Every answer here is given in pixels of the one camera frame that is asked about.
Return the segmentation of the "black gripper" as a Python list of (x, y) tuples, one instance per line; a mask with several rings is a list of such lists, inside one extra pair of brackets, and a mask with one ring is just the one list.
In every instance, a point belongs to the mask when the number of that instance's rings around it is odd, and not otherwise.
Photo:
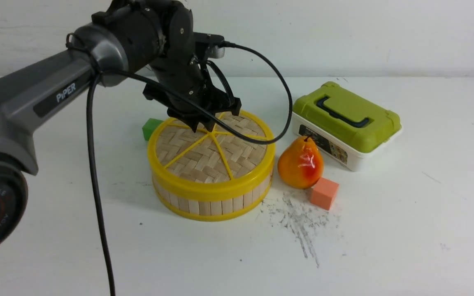
[(192, 11), (182, 4), (145, 4), (143, 6), (143, 59), (166, 90), (146, 87), (144, 95), (168, 108), (196, 133), (200, 120), (212, 132), (216, 113), (239, 115), (241, 101), (231, 89), (213, 85), (207, 70), (211, 60), (198, 62)]

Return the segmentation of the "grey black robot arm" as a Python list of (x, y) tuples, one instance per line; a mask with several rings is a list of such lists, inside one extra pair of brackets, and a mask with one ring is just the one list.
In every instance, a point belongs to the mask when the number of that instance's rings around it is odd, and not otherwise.
[(24, 173), (38, 173), (33, 134), (79, 94), (117, 86), (149, 66), (157, 81), (143, 95), (193, 130), (212, 129), (215, 116), (237, 116), (241, 102), (216, 88), (203, 64), (224, 55), (224, 38), (193, 30), (178, 0), (113, 0), (107, 11), (66, 38), (66, 49), (0, 78), (0, 244), (28, 202)]

